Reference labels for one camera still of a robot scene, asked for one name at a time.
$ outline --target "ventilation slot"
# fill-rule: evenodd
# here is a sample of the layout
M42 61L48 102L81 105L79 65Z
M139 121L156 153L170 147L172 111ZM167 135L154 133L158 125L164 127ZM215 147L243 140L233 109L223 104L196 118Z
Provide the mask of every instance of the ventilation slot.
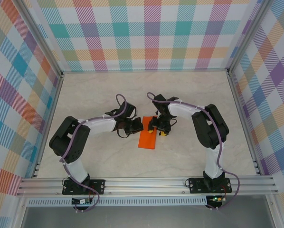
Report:
M185 206L206 205L205 196L181 197L100 197L100 206ZM29 207L73 207L71 198L30 198Z

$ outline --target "white marble tabletop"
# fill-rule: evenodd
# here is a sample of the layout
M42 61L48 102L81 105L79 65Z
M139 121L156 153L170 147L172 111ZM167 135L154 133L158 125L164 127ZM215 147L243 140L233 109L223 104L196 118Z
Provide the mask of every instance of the white marble tabletop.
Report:
M137 107L138 116L152 116L156 108L147 92L195 105L216 105L229 127L223 167L237 175L256 174L225 72L137 72L65 75L38 177L66 176L48 143L67 116L101 116L118 108L117 93ZM157 135L155 150L138 148L139 133L126 139L116 132L90 137L82 154L85 169L91 177L201 176L205 149L193 122L177 120L168 136Z

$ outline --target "orange object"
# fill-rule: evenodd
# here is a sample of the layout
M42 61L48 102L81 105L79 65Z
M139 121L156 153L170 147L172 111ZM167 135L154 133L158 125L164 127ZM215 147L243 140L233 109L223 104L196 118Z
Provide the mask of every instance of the orange object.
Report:
M139 148L154 150L156 146L156 136L157 136L157 128L153 130L152 133L147 131L148 123L151 121L152 116L144 116L143 123L143 131L140 132L139 138Z

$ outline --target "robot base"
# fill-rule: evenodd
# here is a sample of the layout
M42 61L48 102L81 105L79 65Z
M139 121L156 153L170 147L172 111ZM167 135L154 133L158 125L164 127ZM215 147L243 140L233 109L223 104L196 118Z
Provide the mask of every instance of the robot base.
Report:
M96 190L100 195L103 195L105 188L105 180L90 179L87 186ZM67 179L63 183L62 195L88 195L88 194L89 190L77 185L72 180Z
M204 183L204 178L189 178L186 181L189 192L191 194L196 193L231 193L232 186L229 178L224 178L222 182L220 182L219 186L215 188L209 189Z

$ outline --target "plaid wallpaper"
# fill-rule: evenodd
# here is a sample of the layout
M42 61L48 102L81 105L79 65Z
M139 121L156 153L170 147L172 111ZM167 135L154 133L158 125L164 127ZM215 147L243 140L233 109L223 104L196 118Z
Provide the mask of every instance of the plaid wallpaper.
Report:
M257 0L25 2L63 69L106 71L224 69Z
M257 14L257 12L258 12L258 10L259 10L260 5L261 5L262 2L263 2L263 0L257 0L257 3L256 3L256 5L255 5L255 7L254 7L252 13L251 13L249 19L247 20L247 23L246 23L244 29L242 30L242 32L241 32L241 34L240 34L240 37L239 37L239 39L238 39L238 41L237 41L237 43L236 43L236 46L235 46L235 48L234 48L234 50L233 50L233 52L232 52L232 54L231 54L231 57L229 58L229 60L228 60L228 62L227 62L226 68L229 68L229 67L230 67L230 65L231 65L231 63L232 63L232 61L233 61L233 59L234 59L234 56L236 55L236 53L237 53L237 51L238 51L238 48L241 46L241 44L242 44L242 42L243 42L243 39L244 39L245 36L246 36L247 31L249 30L250 26L252 25L253 19L255 18L255 16L256 16L256 14Z
M257 153L284 205L284 0L275 0L233 74Z
M43 137L58 77L11 0L0 0L0 228Z

